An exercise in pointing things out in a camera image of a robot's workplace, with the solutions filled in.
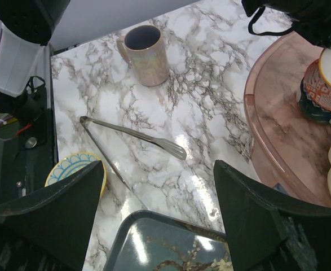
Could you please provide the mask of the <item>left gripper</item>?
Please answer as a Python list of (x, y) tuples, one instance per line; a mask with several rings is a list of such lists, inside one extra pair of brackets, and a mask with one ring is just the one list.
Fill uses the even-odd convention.
[[(295, 31), (312, 45), (331, 49), (331, 0), (242, 0), (247, 17), (251, 18), (248, 32), (255, 36), (284, 36)], [(287, 15), (292, 24), (282, 32), (257, 33), (253, 25), (266, 8)]]

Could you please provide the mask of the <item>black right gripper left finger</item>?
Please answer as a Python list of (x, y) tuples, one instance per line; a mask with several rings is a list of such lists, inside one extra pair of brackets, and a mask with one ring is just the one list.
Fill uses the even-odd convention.
[(103, 184), (94, 161), (0, 204), (0, 270), (82, 270)]

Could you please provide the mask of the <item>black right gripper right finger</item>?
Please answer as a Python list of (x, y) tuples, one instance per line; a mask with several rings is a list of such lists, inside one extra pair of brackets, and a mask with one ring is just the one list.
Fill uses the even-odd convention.
[(331, 270), (331, 208), (285, 195), (221, 160), (213, 173), (234, 270)]

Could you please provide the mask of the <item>yellow blue patterned bowl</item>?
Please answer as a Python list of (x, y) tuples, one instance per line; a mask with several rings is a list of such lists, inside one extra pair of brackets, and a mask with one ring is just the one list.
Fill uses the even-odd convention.
[(104, 169), (104, 177), (103, 183), (101, 186), (100, 197), (103, 195), (106, 182), (107, 182), (107, 171), (105, 168), (104, 163), (102, 162), (101, 158), (95, 154), (89, 152), (78, 152), (74, 154), (70, 154), (66, 156), (64, 159), (59, 161), (48, 174), (47, 179), (45, 181), (45, 187), (57, 183), (73, 173), (76, 173), (83, 167), (91, 164), (93, 161), (101, 161)]

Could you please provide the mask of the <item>orange patterned bowl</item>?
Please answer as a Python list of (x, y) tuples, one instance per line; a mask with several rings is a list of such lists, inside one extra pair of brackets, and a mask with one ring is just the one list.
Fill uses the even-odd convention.
[(331, 85), (323, 77), (318, 59), (312, 62), (306, 69), (303, 87), (307, 96), (316, 105), (331, 112)]

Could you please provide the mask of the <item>colourful striped bowl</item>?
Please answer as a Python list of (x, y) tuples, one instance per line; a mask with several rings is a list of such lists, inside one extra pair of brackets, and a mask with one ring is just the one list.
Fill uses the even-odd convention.
[(299, 92), (296, 94), (296, 101), (303, 116), (319, 124), (331, 125), (331, 112), (316, 105), (311, 98), (307, 96), (301, 80)]

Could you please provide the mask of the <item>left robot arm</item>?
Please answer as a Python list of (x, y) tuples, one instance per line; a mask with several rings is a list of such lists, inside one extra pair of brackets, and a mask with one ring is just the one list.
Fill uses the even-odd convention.
[[(242, 1), (251, 18), (248, 32), (266, 8), (288, 15), (295, 31), (313, 45), (331, 49), (331, 1)], [(0, 1), (0, 113), (10, 113), (20, 123), (36, 121), (40, 105), (25, 93), (30, 74), (48, 45), (69, 1)]]

